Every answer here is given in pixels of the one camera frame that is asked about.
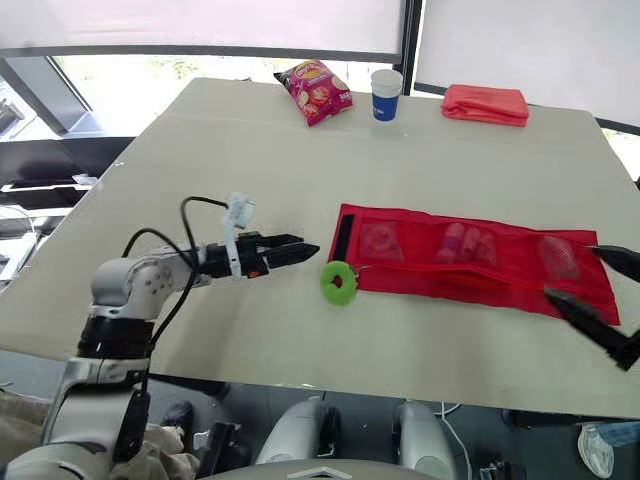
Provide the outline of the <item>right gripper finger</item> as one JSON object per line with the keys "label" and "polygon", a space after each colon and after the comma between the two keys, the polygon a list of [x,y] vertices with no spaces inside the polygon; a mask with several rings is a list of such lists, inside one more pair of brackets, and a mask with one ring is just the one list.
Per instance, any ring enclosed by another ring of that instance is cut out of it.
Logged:
{"label": "right gripper finger", "polygon": [[544,296],[562,319],[605,350],[619,369],[628,371],[639,360],[639,331],[625,335],[603,322],[593,307],[566,292],[545,288]]}
{"label": "right gripper finger", "polygon": [[613,245],[591,246],[589,250],[616,272],[637,283],[640,282],[640,254],[638,252]]}

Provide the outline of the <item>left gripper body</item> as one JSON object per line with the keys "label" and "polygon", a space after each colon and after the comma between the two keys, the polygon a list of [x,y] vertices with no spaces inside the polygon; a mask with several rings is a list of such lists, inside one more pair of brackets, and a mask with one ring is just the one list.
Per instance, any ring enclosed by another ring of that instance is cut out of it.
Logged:
{"label": "left gripper body", "polygon": [[[258,232],[240,234],[235,242],[238,252],[240,276],[249,279],[269,273],[265,260],[265,251],[270,248],[270,241]],[[204,259],[200,261],[198,272],[213,279],[232,277],[231,261],[226,246],[208,244]]]}

